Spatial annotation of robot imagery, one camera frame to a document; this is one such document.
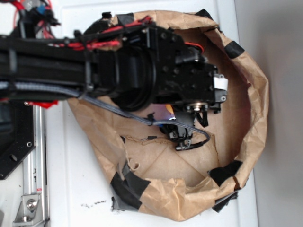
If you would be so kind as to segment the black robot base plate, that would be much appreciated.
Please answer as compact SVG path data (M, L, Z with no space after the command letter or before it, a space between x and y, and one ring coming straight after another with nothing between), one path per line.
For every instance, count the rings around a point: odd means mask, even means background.
M10 114L10 129L0 133L0 179L5 180L35 148L34 110L23 102L3 108Z

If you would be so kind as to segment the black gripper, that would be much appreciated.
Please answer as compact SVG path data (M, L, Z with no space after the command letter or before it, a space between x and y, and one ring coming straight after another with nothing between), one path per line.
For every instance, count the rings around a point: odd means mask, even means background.
M164 82L163 103L184 110L218 114L227 99L228 79L207 62L200 46L177 52L176 66Z

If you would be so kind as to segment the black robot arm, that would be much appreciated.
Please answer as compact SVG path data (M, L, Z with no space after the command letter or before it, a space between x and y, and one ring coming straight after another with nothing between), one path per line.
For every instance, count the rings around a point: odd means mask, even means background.
M199 47L155 25L74 39L0 39L0 97L46 101L107 96L126 111L150 104L216 111L228 80Z

